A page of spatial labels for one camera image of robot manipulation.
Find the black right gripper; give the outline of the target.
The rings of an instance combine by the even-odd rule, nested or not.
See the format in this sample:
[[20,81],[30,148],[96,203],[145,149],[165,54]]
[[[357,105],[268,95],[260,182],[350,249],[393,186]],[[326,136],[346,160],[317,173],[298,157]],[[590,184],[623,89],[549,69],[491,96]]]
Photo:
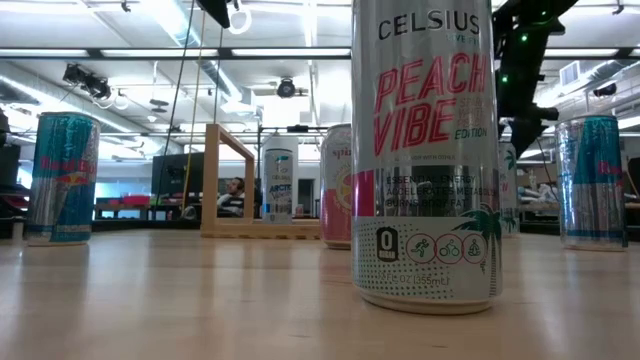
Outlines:
[[[559,111],[555,107],[540,107],[534,102],[537,83],[544,78],[545,76],[536,70],[499,69],[496,72],[498,116],[522,118],[509,123],[510,143],[516,151],[517,158],[520,158],[545,130],[541,120],[559,119]],[[501,139],[507,125],[506,119],[499,121],[498,139]]]

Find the Celsius Peach Vibe can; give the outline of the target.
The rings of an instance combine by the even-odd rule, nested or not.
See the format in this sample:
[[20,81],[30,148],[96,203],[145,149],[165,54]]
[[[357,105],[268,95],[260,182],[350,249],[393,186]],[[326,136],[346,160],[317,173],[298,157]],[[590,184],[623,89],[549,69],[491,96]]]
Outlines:
[[472,314],[502,290],[491,0],[353,0],[352,276]]
[[499,143],[500,215],[503,237],[515,237],[520,231],[516,151],[509,142]]

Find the blue Red Bull can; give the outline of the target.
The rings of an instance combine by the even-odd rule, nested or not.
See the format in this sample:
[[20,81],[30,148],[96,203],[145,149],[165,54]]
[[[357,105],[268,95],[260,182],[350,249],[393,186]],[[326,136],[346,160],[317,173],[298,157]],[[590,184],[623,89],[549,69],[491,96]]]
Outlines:
[[623,168],[618,120],[584,116],[555,128],[560,238],[577,250],[624,251]]
[[100,124],[76,112],[39,117],[25,226],[30,246],[86,244],[92,221]]

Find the pink Spindrift can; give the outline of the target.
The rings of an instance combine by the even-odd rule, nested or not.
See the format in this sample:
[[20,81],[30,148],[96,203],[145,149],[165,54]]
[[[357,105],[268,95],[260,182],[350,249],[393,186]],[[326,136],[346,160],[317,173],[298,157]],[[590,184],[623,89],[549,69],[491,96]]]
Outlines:
[[321,239],[331,249],[351,248],[352,129],[350,124],[328,129],[321,146]]

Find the Celsius Arctic Vibe can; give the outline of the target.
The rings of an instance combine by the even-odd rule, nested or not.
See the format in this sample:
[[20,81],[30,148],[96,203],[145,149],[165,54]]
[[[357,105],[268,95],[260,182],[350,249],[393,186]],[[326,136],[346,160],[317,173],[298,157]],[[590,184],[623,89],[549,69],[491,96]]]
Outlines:
[[263,221],[285,225],[292,222],[293,152],[267,149],[264,155]]

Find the wooden slatted shelf rack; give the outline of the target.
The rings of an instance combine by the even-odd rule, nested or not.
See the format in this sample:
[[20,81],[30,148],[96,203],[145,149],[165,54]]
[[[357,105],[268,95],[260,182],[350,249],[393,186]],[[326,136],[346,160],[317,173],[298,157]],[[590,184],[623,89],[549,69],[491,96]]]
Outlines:
[[[245,160],[244,180],[248,192],[244,199],[243,215],[239,218],[219,219],[217,216],[219,147],[221,144],[227,145]],[[207,125],[203,165],[201,236],[215,239],[319,240],[320,225],[318,220],[298,219],[294,220],[292,224],[273,225],[254,218],[254,186],[257,164],[258,161],[253,153],[221,125]]]

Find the cluttered workbench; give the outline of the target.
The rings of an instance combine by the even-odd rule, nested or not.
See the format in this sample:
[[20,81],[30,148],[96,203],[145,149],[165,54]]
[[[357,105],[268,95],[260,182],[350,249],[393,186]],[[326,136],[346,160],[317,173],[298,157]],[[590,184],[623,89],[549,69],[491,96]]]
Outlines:
[[558,189],[548,184],[541,184],[537,190],[519,187],[518,200],[521,211],[558,213],[560,210]]

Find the dark computer monitor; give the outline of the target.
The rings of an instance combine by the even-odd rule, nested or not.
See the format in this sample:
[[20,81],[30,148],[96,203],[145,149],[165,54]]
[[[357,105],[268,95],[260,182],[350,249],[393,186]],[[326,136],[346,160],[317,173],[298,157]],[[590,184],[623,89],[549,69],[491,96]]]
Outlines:
[[185,183],[188,183],[188,193],[200,193],[203,189],[204,159],[204,153],[155,156],[151,193],[183,193]]

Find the person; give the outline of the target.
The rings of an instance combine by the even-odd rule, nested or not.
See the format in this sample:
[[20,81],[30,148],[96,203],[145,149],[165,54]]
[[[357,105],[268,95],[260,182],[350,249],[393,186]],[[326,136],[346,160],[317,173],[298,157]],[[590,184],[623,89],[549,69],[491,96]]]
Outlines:
[[244,199],[245,181],[243,178],[235,177],[229,182],[226,193],[218,198],[217,208],[219,211],[242,216],[244,214]]

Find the black equipment rack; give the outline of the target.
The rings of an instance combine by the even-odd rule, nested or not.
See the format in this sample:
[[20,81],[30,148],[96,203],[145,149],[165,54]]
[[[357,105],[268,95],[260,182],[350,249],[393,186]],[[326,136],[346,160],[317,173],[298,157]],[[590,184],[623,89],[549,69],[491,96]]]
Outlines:
[[8,143],[10,132],[8,117],[0,108],[0,241],[13,237],[15,217],[20,213],[9,201],[19,190],[16,179],[20,157],[20,147]]

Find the black frame light bar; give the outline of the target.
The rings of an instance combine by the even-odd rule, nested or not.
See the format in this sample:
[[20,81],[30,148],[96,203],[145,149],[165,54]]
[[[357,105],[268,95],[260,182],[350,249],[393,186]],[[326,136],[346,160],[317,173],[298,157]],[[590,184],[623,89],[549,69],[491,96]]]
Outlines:
[[[189,60],[349,60],[349,47],[284,48],[0,48],[0,60],[178,61]],[[640,60],[640,47],[550,47],[544,60]]]

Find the silver ventilation duct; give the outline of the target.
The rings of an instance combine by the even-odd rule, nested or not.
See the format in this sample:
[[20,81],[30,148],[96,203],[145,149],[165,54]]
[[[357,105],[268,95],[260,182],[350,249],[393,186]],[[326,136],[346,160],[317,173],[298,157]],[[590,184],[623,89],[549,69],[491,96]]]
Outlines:
[[[203,45],[202,30],[213,18],[197,4],[185,5],[183,0],[140,0],[142,8],[167,33],[171,40],[179,47],[199,50]],[[241,89],[221,69],[221,64],[215,60],[195,60],[200,66],[200,72],[208,77],[212,84],[222,92],[228,101],[241,101]]]

